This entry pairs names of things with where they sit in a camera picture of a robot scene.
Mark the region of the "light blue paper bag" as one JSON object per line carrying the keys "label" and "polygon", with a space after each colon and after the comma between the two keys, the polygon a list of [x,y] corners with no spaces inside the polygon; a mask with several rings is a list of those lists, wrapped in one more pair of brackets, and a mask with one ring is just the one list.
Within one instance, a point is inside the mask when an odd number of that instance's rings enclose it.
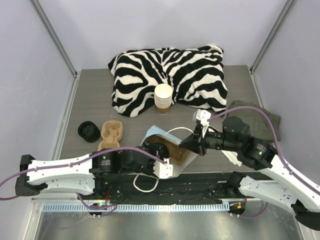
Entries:
{"label": "light blue paper bag", "polygon": [[153,165],[153,178],[156,179],[154,187],[152,187],[149,190],[141,189],[137,186],[137,179],[140,176],[146,176],[144,173],[138,173],[134,180],[133,180],[133,186],[142,193],[151,193],[153,192],[159,182],[161,180],[168,180],[177,178],[183,170],[186,168],[187,165],[189,165],[195,158],[196,154],[185,149],[179,147],[179,144],[181,143],[181,139],[172,135],[173,131],[176,130],[187,130],[190,133],[193,132],[193,130],[187,128],[187,127],[175,127],[168,131],[165,131],[158,126],[152,126],[147,132],[142,140],[142,144],[163,144],[165,150],[167,150],[167,156],[164,157],[164,160],[166,163],[160,163],[156,161]]}

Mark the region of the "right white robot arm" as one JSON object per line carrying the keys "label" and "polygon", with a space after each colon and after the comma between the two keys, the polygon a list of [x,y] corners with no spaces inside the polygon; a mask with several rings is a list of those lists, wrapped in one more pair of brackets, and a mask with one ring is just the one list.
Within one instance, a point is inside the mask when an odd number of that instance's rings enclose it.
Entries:
{"label": "right white robot arm", "polygon": [[234,172],[225,186],[230,197],[242,194],[259,198],[293,214],[302,225],[315,231],[320,229],[320,186],[291,166],[268,142],[251,136],[249,125],[240,118],[226,118],[221,132],[197,120],[193,134],[179,147],[200,156],[208,149],[235,152],[244,166],[270,177],[282,188]]}

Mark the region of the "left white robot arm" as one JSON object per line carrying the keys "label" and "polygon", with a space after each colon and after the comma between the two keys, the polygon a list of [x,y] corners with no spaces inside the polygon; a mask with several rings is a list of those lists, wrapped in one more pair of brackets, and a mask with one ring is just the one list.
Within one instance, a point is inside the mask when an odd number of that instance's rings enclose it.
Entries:
{"label": "left white robot arm", "polygon": [[53,161],[23,155],[15,182],[15,194],[32,197],[40,193],[76,193],[100,200],[109,185],[122,175],[142,174],[156,179],[173,176],[173,165],[165,146],[156,143],[116,147],[83,156]]}

